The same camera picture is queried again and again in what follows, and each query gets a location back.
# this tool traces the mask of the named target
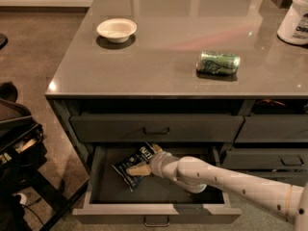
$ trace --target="white bowl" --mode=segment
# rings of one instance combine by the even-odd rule
[[[110,42],[123,43],[137,30],[135,22],[129,19],[109,19],[100,23],[97,33]]]

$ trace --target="white container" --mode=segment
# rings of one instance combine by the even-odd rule
[[[277,34],[288,43],[308,44],[308,0],[293,0]]]

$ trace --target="closed drawer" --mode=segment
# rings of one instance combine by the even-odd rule
[[[307,142],[308,115],[254,115],[245,118],[236,142]]]
[[[167,179],[146,176],[130,192],[122,177],[112,168],[136,148],[96,147],[89,187],[83,209],[73,215],[83,223],[231,223],[240,214],[230,207],[225,192],[207,187],[199,194],[187,193]],[[206,158],[205,148],[168,148],[177,156],[190,154]]]
[[[230,169],[306,169],[308,148],[241,148],[226,152],[223,167]]]
[[[80,115],[70,122],[81,142],[232,141],[244,119],[231,115]]]

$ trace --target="black snack bag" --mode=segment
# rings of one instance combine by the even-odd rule
[[[155,151],[153,148],[147,143],[140,149],[136,151],[136,153],[132,154],[129,158],[124,159],[123,161],[116,163],[113,165],[113,168],[119,173],[124,181],[128,184],[131,192],[138,186],[139,182],[144,176],[132,176],[126,172],[126,168],[136,166],[141,162],[149,162],[151,157],[154,155]]]

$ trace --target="green can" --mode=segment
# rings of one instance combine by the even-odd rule
[[[202,51],[196,63],[198,74],[232,75],[238,71],[241,58],[232,53]]]

